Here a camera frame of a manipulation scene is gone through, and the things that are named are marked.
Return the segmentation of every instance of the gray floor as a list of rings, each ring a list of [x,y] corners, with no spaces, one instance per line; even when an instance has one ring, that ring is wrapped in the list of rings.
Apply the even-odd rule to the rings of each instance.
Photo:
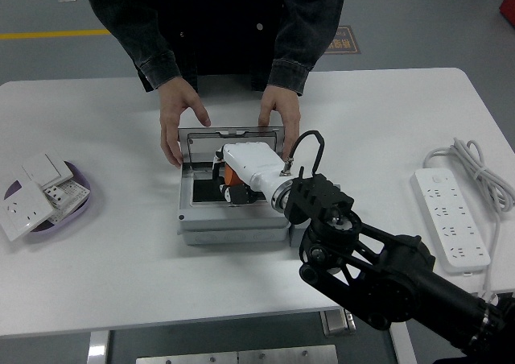
[[[501,2],[346,0],[341,24],[352,26],[361,54],[323,56],[315,70],[460,68],[515,148],[515,28],[499,14]],[[0,34],[101,28],[86,0],[0,0],[0,14]],[[111,36],[0,39],[0,56],[0,84],[135,76]],[[325,339],[317,313],[308,313],[122,330],[113,334],[110,357],[126,363],[138,356],[336,344],[342,363],[395,362],[387,333],[358,329],[354,337]],[[409,329],[419,364],[459,354],[418,323]],[[0,363],[83,364],[88,343],[87,333],[0,339]]]

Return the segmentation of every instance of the white table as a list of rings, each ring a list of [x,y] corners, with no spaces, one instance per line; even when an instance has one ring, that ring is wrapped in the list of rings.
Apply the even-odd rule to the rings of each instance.
[[[214,126],[252,126],[259,93],[232,77],[207,78],[201,97]],[[0,87],[0,175],[47,147],[92,185],[91,205],[49,237],[0,234],[0,336],[117,329],[304,312],[335,304],[298,276],[287,242],[186,246],[176,235],[179,171],[159,148],[156,93],[134,78],[21,81]],[[426,153],[476,139],[489,167],[515,183],[515,155],[468,78],[457,69],[313,72],[301,131],[319,130],[319,167],[354,197],[355,211],[393,234],[428,238],[409,178]],[[272,125],[280,118],[274,114]],[[182,126],[200,126],[193,113]],[[311,169],[316,141],[295,168]],[[445,160],[435,160],[435,166]],[[2,194],[12,177],[4,178]],[[482,234],[493,223],[479,193],[459,180]],[[492,287],[515,289],[515,217],[505,216]],[[483,275],[449,276],[476,292]]]

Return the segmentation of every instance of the yellow floor line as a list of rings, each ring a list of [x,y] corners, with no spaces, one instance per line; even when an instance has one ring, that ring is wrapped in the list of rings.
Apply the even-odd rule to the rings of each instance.
[[[106,29],[101,30],[72,30],[72,31],[43,31],[43,32],[15,32],[0,34],[0,39],[34,39],[59,38],[66,36],[110,35]]]

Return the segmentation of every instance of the person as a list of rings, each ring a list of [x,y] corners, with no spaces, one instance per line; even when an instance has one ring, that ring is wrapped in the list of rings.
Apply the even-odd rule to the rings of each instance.
[[[262,91],[257,124],[273,110],[285,129],[283,157],[299,136],[299,96],[308,73],[332,41],[344,0],[89,0],[124,47],[146,91],[160,100],[161,148],[180,167],[180,115],[191,108],[211,120],[197,76],[250,74]]]

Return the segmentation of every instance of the hand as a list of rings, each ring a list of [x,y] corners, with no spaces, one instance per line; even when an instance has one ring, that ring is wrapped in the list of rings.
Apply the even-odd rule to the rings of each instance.
[[[158,87],[161,103],[161,149],[168,161],[180,168],[183,154],[178,144],[180,115],[192,108],[195,116],[204,126],[210,126],[208,111],[202,105],[197,92],[182,77],[176,77]]]
[[[268,85],[261,99],[259,126],[268,126],[270,114],[276,110],[281,115],[284,126],[284,145],[282,159],[286,159],[290,150],[299,138],[300,108],[299,96],[293,90]]]

